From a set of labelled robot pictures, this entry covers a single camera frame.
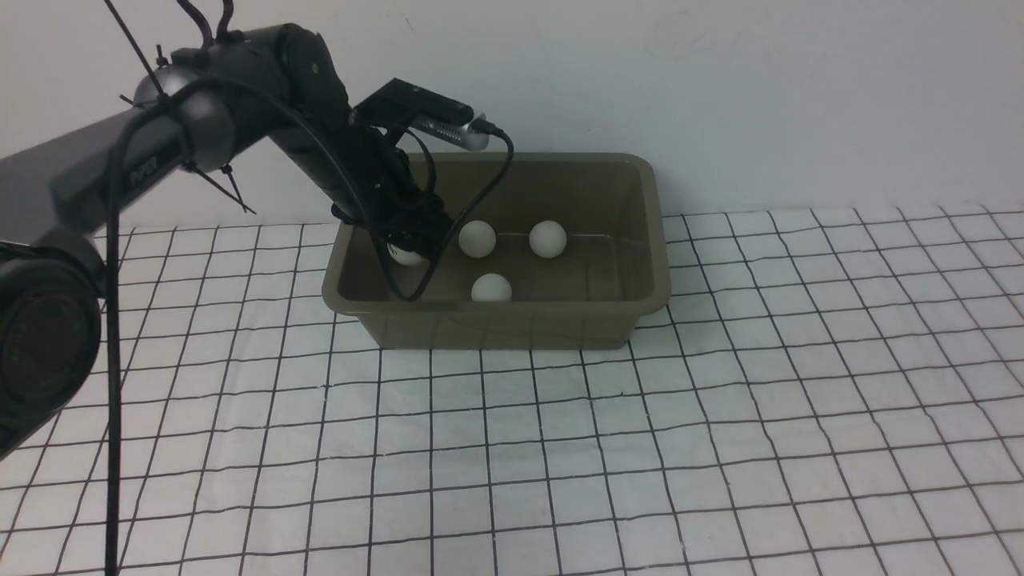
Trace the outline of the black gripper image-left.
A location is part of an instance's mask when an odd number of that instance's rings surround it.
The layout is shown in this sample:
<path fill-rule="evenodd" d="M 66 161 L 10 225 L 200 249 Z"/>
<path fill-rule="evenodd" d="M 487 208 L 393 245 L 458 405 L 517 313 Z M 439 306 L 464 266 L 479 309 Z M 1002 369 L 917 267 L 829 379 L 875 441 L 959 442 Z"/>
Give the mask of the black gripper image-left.
<path fill-rule="evenodd" d="M 355 187 L 342 187 L 342 201 L 330 212 L 345 225 L 369 227 L 388 245 L 435 260 L 442 252 L 453 219 L 440 199 L 438 167 L 422 141 L 426 182 L 417 186 L 404 150 L 387 142 L 357 145 L 339 154 Z"/>

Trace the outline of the black robot arm image-left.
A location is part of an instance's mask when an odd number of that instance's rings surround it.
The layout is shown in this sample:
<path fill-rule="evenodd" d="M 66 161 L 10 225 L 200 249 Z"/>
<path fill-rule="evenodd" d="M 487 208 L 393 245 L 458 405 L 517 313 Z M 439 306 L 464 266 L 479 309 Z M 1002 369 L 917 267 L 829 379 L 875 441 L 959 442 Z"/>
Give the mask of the black robot arm image-left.
<path fill-rule="evenodd" d="M 351 225 L 435 258 L 453 219 L 412 179 L 395 131 L 349 105 L 326 41 L 295 23 L 179 49 L 128 110 L 2 160 L 2 454 L 81 389 L 100 347 L 105 260 L 92 234 L 176 169 L 269 138 Z"/>

